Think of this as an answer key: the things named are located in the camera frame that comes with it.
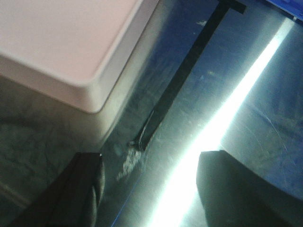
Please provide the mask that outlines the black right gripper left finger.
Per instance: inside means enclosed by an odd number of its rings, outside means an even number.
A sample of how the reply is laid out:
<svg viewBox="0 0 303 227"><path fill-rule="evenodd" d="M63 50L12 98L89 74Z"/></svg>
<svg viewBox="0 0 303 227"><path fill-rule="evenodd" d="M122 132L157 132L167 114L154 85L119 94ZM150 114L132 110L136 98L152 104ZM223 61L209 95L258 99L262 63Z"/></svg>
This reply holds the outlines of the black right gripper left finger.
<svg viewBox="0 0 303 227"><path fill-rule="evenodd" d="M11 227L94 227L105 186L102 155L77 152Z"/></svg>

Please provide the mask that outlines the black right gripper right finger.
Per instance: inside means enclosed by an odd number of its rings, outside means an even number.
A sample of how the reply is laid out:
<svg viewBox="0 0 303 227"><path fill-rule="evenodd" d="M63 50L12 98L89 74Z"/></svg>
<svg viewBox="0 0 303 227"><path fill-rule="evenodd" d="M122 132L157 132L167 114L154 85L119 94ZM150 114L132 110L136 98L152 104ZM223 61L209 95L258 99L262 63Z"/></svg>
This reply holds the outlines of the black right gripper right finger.
<svg viewBox="0 0 303 227"><path fill-rule="evenodd" d="M196 185L209 227L301 227L303 201L224 150L201 152Z"/></svg>

